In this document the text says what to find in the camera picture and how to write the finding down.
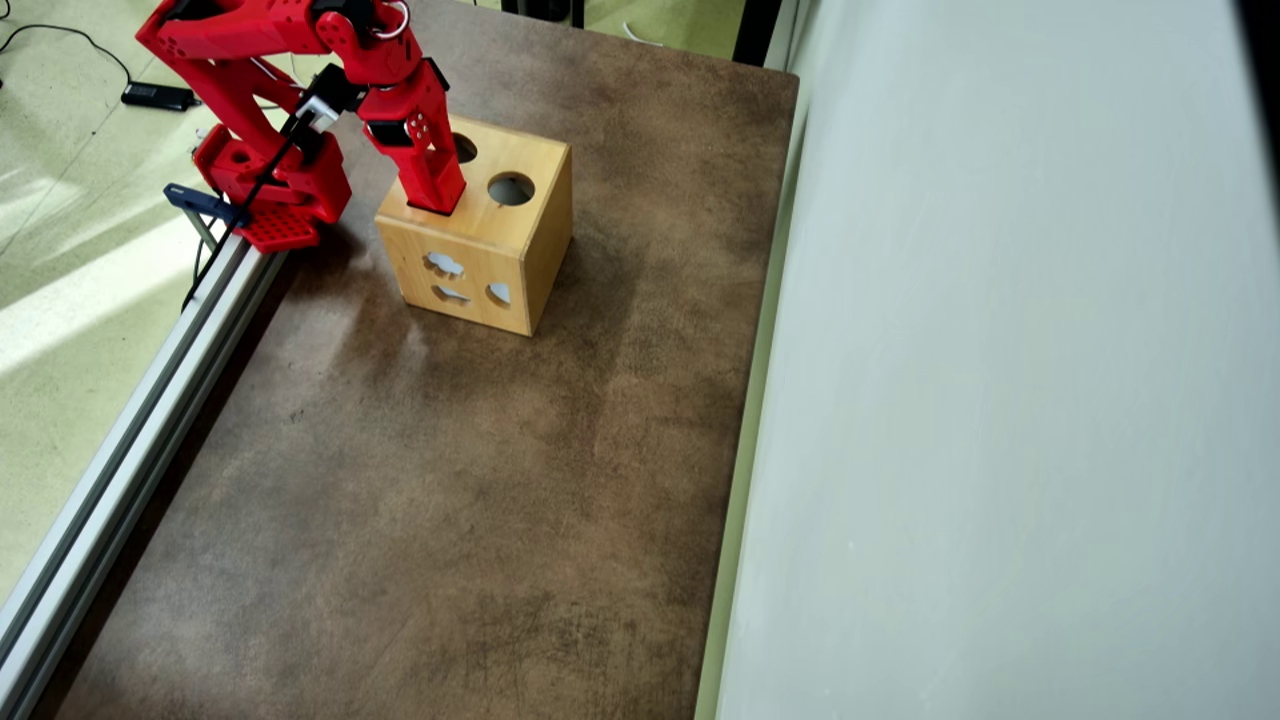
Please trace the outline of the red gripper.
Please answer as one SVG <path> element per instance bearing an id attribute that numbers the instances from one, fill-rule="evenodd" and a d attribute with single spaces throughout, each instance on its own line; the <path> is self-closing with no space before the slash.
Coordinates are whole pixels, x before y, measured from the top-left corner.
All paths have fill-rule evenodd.
<path id="1" fill-rule="evenodd" d="M 430 170 L 433 127 L 447 119 L 449 83 L 434 60 L 421 60 L 399 83 L 374 86 L 362 100 L 365 133 L 380 151 L 396 151 L 396 167 L 407 204 L 435 208 Z M 452 213 L 466 188 L 449 120 L 440 122 L 440 213 Z"/>

